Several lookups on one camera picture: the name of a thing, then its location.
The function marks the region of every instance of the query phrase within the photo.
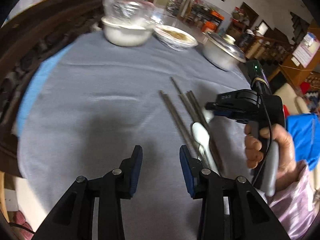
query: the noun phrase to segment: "pink sleeve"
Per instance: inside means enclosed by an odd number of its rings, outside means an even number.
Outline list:
[[[300,170],[299,180],[268,198],[269,207],[292,240],[303,236],[316,217],[313,212],[308,165],[304,160],[297,165]]]

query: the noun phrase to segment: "white spoon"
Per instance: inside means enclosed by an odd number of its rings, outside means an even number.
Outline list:
[[[197,143],[201,144],[204,148],[210,169],[220,175],[209,149],[210,135],[208,131],[203,127],[202,124],[200,124],[199,122],[195,122],[192,125],[192,134]]]

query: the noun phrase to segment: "finger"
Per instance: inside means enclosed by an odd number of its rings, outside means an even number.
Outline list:
[[[245,127],[244,127],[244,133],[246,135],[250,134],[251,133],[251,126],[249,124],[246,124]]]
[[[247,160],[247,167],[249,169],[254,169],[258,166],[258,162]]]
[[[261,162],[263,159],[263,153],[257,150],[245,149],[245,155],[250,161]]]
[[[251,135],[247,135],[244,138],[244,145],[248,149],[257,150],[257,151],[261,150],[262,148],[262,143],[258,139],[252,137]]]
[[[260,130],[260,135],[264,138],[270,137],[270,130],[265,127]],[[272,126],[272,138],[276,140],[281,147],[287,147],[292,143],[291,135],[286,131],[284,127],[279,124],[274,124]]]

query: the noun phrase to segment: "plate of food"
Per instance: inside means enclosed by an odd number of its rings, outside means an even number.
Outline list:
[[[175,50],[186,50],[198,45],[197,40],[189,33],[169,25],[158,25],[154,28],[156,37]]]

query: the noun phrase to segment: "blue fabric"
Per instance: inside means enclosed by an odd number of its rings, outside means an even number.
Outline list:
[[[73,46],[69,44],[64,49],[60,50],[58,53],[53,55],[52,57],[46,59],[42,62],[32,77],[28,88],[22,98],[18,114],[17,114],[17,135],[18,137],[21,135],[24,123],[29,115],[29,112],[36,101],[38,94],[40,93],[42,86],[46,82],[48,76],[51,71],[55,68],[60,59],[71,49]]]
[[[312,171],[320,156],[320,123],[316,114],[290,115],[286,120],[292,135],[296,161],[306,160]]]

